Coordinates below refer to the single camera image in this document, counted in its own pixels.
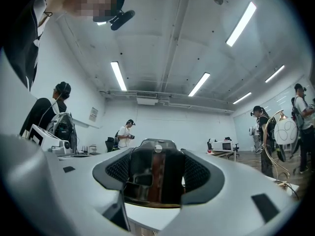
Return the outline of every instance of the white backpack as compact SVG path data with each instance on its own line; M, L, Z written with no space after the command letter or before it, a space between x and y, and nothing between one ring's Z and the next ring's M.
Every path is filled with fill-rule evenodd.
M60 113L56 100L49 100L52 104L51 108L56 115L49 122L46 130L61 140L70 141L72 134L75 134L75 128L70 111L67 108L65 112Z

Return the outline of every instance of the white wall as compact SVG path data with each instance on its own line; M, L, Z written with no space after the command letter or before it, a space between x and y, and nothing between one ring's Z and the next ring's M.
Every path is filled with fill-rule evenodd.
M104 115L105 100L86 78L54 18L45 27L39 46L37 67L36 79L31 88L32 95L36 98L50 98L57 84L62 81L69 83L71 93L65 104L75 120L78 149L91 145L91 135L95 132L95 127L100 126ZM96 122L89 120L92 107L98 110Z
M284 114L291 117L291 98L295 96L294 86L296 83L300 83L303 87L306 87L305 100L308 104L314 104L313 99L315 98L315 91L307 77L286 77L285 79L287 81L282 81L282 83L275 85L265 94L262 94L260 97L257 97L252 102L246 104L246 111L234 117L237 139L240 143L240 151L249 151L251 150L251 147L254 146L253 138L249 136L249 128L256 125L256 118L250 116L250 112L254 106L262 106L265 108L269 116L272 116L278 110L283 109Z
M114 137L129 119L136 123L130 130L135 139L131 147L145 138L173 140L178 149L186 148L206 152L209 138L218 141L231 137L236 141L233 119L230 116L192 111L174 107L138 105L136 102L113 101L106 104L102 128L94 138L99 150L106 150L107 137Z

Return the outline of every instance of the black backpack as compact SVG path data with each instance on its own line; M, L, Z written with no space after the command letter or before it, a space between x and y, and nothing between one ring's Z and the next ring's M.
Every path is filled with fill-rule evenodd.
M262 114L260 117L266 117L267 119L270 119L267 115L265 115L265 114ZM275 139L275 134L274 134L274 132L275 132L275 127L276 127L276 124L277 124L277 122L276 122L276 119L273 117L271 120L270 120L270 122L269 122L269 124L268 124L268 128L267 129L269 129L269 130L267 130L267 132L268 132L268 134L269 134L269 137L271 138L271 140L272 141L276 141L276 139Z
M294 120L295 120L296 126L298 127L298 129L301 130L301 128L303 127L303 124L304 124L304 118L300 114L299 110L295 107L295 101L296 101L297 98L298 97L296 97L295 100L294 100L292 113L293 113L293 116L294 116Z

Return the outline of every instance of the ceiling vent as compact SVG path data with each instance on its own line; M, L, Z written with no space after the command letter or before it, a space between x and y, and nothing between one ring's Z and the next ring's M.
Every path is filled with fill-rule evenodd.
M137 97L156 99L158 94L152 92L137 92Z

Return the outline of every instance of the ceiling light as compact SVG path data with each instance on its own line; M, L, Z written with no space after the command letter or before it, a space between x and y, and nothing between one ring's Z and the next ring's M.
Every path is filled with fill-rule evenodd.
M105 25L107 22L97 22L98 26Z
M267 80L265 80L265 82L268 83L273 77L275 77L278 73L280 73L280 71L284 68L285 68L284 65L280 67L273 75L271 75Z
M256 10L255 4L253 2L250 2L248 5L245 13L243 14L241 20L238 22L236 28L232 32L231 36L227 39L226 43L232 47L235 43L235 41L238 39L238 37L241 35L242 31L245 29L245 26L251 19L252 15L254 14Z
M206 82L206 80L210 77L210 73L204 73L198 83L195 85L193 90L190 92L188 96L192 97L197 93L197 91L201 88L201 86Z
M125 83L124 83L124 80L123 80L123 77L122 77L122 74L120 72L120 69L119 69L119 65L118 65L118 62L117 61L114 61L114 62L110 62L110 64L112 65L112 68L114 70L114 73L115 73L115 76L116 76L116 79L120 85L120 88L122 91L127 91L127 88L125 86Z
M236 104L238 102L240 102L241 100L245 99L247 96L250 96L252 93L249 92L248 94L244 95L242 98L238 99L237 101L233 102L233 104Z
M284 98L286 98L286 96L285 96L285 97L282 97L280 100L277 100L277 102L281 101L281 100L284 99Z

